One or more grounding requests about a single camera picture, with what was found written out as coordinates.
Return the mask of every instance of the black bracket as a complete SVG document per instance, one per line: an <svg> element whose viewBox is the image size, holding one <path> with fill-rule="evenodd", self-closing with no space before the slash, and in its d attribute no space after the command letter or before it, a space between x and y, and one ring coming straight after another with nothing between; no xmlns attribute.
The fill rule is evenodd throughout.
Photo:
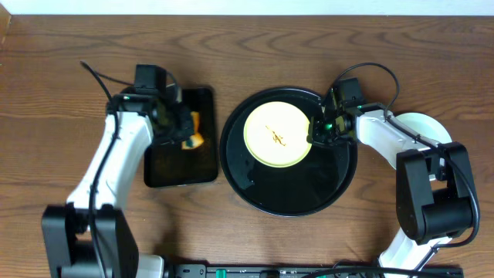
<svg viewBox="0 0 494 278"><path fill-rule="evenodd" d="M87 217L87 210L75 210L71 204L46 208L41 225L51 277L101 277L93 244L77 239L86 231ZM139 251L122 211L104 205L95 221L107 276L134 278Z"/></svg>
<svg viewBox="0 0 494 278"><path fill-rule="evenodd" d="M466 148L457 142L440 144L440 148L474 185ZM472 203L465 183L448 163L442 167L439 162L438 154L431 150L397 154L398 221L404 233L419 245L443 236L458 237L473 224ZM432 191L429 175L446 180L447 187ZM476 199L475 186L471 190Z"/></svg>
<svg viewBox="0 0 494 278"><path fill-rule="evenodd" d="M174 103L178 95L175 90L167 90L167 75L167 71L159 66L136 65L135 93L160 97L166 104Z"/></svg>

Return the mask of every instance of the green connector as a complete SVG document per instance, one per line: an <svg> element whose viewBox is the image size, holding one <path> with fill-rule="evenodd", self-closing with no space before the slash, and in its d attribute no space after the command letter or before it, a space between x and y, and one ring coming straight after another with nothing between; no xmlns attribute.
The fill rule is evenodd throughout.
<svg viewBox="0 0 494 278"><path fill-rule="evenodd" d="M216 278L226 278L226 270L216 270Z"/></svg>

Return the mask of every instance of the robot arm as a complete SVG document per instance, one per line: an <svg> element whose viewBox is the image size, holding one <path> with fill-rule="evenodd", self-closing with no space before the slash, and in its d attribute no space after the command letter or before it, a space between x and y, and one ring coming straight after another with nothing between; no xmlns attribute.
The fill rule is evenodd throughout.
<svg viewBox="0 0 494 278"><path fill-rule="evenodd" d="M307 140L320 147L360 142L387 159L397 170L396 209L401 228L379 263L408 270L423 266L431 258L433 246L446 244L472 227L468 185L437 152L411 137L417 137L417 132L394 119L389 111L393 123L385 120L382 104L367 104L356 78L341 80L330 93L332 102L323 102L323 119L311 119ZM425 144L438 145L426 137L421 139ZM450 143L441 148L473 185L465 147ZM447 188L432 191L430 180L435 179L447 181Z"/></svg>
<svg viewBox="0 0 494 278"><path fill-rule="evenodd" d="M134 86L113 96L108 109L117 109L119 136L103 166L95 196L94 219L101 258L108 277L162 278L166 262L140 254L123 210L139 161L151 144L180 142L194 133L191 111L181 104L175 83L168 89L167 72L137 65ZM66 205L49 205L42 230L51 277L101 277L91 242L77 236L88 228L90 186L115 133L113 115L106 118L100 146L83 180Z"/></svg>

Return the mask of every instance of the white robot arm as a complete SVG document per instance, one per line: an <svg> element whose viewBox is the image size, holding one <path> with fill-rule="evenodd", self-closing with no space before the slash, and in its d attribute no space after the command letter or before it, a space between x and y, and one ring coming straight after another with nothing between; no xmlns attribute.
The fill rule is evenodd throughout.
<svg viewBox="0 0 494 278"><path fill-rule="evenodd" d="M126 208L130 185L134 180L137 166L153 140L153 128L148 116L141 116L137 112L118 112L118 119L119 138L101 173L95 209L101 209L103 204L112 205L116 209ZM115 119L113 115L108 115L100 146L83 180L67 199L67 203L73 203L74 208L88 209L90 186L110 145L114 131Z"/></svg>
<svg viewBox="0 0 494 278"><path fill-rule="evenodd" d="M416 134L415 131L394 120L395 123L407 129L410 133ZM387 159L389 164L396 169L397 154L402 151L416 149L418 151L428 150L429 147L415 141L410 136L397 130L389 121L384 120L383 110L373 110L364 113L356 119L357 138L360 143L369 145L380 155ZM438 142L425 138L431 144ZM418 245L414 240L407 237L402 228L394 237L391 245L379 256L379 264L382 267L399 268L405 270L415 269L422 260L428 256L429 251L436 244L446 244L452 240L449 236L443 236L431 239L423 245ZM400 278L401 275L384 274L387 278Z"/></svg>

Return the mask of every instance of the wire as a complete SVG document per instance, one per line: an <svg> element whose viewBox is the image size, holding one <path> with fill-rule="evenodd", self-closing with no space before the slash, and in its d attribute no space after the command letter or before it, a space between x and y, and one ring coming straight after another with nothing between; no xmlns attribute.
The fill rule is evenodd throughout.
<svg viewBox="0 0 494 278"><path fill-rule="evenodd" d="M112 96L110 95L110 92L108 91L107 87L100 79L98 74L93 69L91 69L91 67L86 62L80 61L80 63L86 70L88 70L93 75L96 81L98 81L98 83L100 84L101 88L108 97L108 101L110 102L110 105L113 107L112 113L113 116L115 117L115 132L113 133L110 145L108 146L107 151L105 152L105 155L103 156L103 159L100 162L100 166L98 167L98 169L96 170L96 174L94 175L94 180L90 187L90 203L89 203L89 224L91 229L91 237L93 238L93 248L94 248L94 252L96 253L96 261L98 262L98 266L100 268L101 277L107 278L107 272L103 261L103 256L101 255L101 248L97 235L96 221L94 219L94 202L96 199L96 192L97 192L97 187L101 176L101 172L103 171L104 165L107 162L108 157L110 156L110 152L113 146L115 145L115 142L117 142L120 128L118 123L117 108L113 105Z"/></svg>
<svg viewBox="0 0 494 278"><path fill-rule="evenodd" d="M361 267L342 267L339 269L322 270L315 273L307 274L302 276L302 278L318 278L325 275L334 275L341 273L369 273L369 274L398 274L398 275L409 275L417 276L423 278L449 278L452 275L441 275L435 273L427 273L416 270L402 270L388 267L371 267L371 266L361 266Z"/></svg>
<svg viewBox="0 0 494 278"><path fill-rule="evenodd" d="M437 254L439 251L439 249L436 249L434 247L432 247L429 252L427 253L427 255L425 255L424 258L422 258L422 260L418 263L418 265L414 268L414 270L416 271L421 271L422 268L425 266L425 264L433 257L434 254Z"/></svg>
<svg viewBox="0 0 494 278"><path fill-rule="evenodd" d="M113 77L110 77L106 74L102 74L100 72L97 72L96 70L94 70L94 73L97 74L99 77L103 77L104 79L106 80L109 80L109 81L112 81L112 82L115 82L115 83L120 83L120 84L123 84L123 85L127 85L127 86L133 86L132 83L129 83L129 82L126 82L126 81L122 81L122 80L118 80L118 79L115 79Z"/></svg>

